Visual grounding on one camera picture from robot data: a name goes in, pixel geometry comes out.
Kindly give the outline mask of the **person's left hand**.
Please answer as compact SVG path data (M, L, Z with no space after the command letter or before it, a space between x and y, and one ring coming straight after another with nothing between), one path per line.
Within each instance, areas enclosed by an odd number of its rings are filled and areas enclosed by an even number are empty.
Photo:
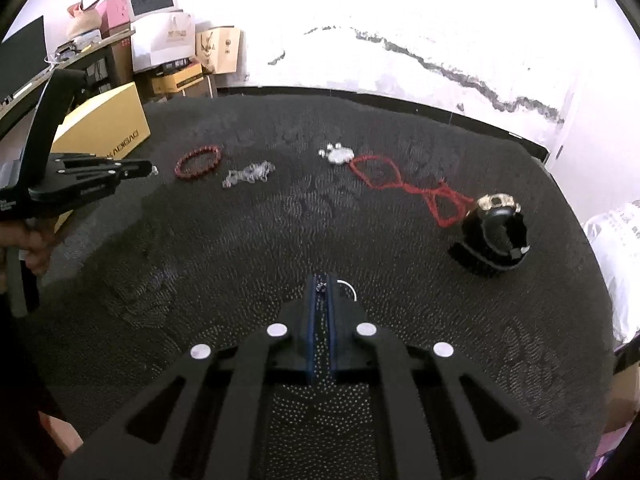
M33 274L38 276L47 272L50 266L56 241L55 226L58 218L36 220L33 226L25 222L2 222L1 235L1 275L6 275L6 253L9 248L18 248L26 252L25 263Z

